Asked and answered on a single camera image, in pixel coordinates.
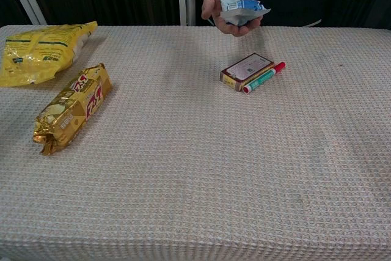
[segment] small box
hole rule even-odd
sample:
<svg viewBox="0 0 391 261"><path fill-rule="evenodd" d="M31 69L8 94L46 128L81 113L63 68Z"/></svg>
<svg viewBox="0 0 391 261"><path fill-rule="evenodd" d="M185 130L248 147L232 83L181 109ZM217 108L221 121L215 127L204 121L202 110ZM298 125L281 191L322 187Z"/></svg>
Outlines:
<svg viewBox="0 0 391 261"><path fill-rule="evenodd" d="M220 72L220 81L240 92L246 84L273 67L273 61L253 53L222 70Z"/></svg>

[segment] pen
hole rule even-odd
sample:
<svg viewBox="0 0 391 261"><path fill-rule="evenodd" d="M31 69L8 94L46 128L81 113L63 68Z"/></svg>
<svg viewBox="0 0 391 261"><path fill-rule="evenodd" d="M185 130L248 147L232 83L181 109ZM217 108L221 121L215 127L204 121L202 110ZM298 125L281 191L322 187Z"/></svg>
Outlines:
<svg viewBox="0 0 391 261"><path fill-rule="evenodd" d="M266 82L269 78L274 76L276 73L281 72L281 70L285 67L285 63L281 62L277 64L274 68L268 70L266 73L263 75L259 76L255 80L249 82L247 85L243 87L243 92L244 93L250 93L253 91L255 88L257 88L260 84Z"/></svg>

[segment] red marker cap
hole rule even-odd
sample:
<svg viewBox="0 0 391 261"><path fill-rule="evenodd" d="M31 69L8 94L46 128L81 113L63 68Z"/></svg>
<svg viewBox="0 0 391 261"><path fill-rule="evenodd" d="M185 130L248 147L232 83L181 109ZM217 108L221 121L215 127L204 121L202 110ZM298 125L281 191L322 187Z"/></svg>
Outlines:
<svg viewBox="0 0 391 261"><path fill-rule="evenodd" d="M281 70L285 67L285 63L284 62L280 62L279 64L277 64L274 69L276 71L276 73L278 72L281 72Z"/></svg>

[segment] crumpled packet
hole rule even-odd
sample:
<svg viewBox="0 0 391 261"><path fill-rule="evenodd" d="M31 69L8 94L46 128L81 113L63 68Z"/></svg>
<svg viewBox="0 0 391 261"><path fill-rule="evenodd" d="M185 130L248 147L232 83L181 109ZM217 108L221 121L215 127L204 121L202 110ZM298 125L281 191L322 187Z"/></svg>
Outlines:
<svg viewBox="0 0 391 261"><path fill-rule="evenodd" d="M10 36L5 41L0 87L38 84L53 79L77 60L97 22L49 26Z"/></svg>
<svg viewBox="0 0 391 261"><path fill-rule="evenodd" d="M220 16L226 23L243 26L268 12L258 0L220 0L222 12Z"/></svg>

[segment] plastic wrapper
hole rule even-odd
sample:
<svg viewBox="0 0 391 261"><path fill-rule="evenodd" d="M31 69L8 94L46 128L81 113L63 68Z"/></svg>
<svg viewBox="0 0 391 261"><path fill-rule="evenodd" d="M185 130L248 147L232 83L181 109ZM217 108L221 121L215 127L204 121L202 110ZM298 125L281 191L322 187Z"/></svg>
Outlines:
<svg viewBox="0 0 391 261"><path fill-rule="evenodd" d="M220 0L222 12L220 16L226 23L243 26L268 12L258 0Z"/></svg>
<svg viewBox="0 0 391 261"><path fill-rule="evenodd" d="M5 41L0 87L38 84L77 60L97 22L46 28L9 36Z"/></svg>
<svg viewBox="0 0 391 261"><path fill-rule="evenodd" d="M49 155L65 148L112 89L103 64L87 68L71 80L35 120L33 141Z"/></svg>

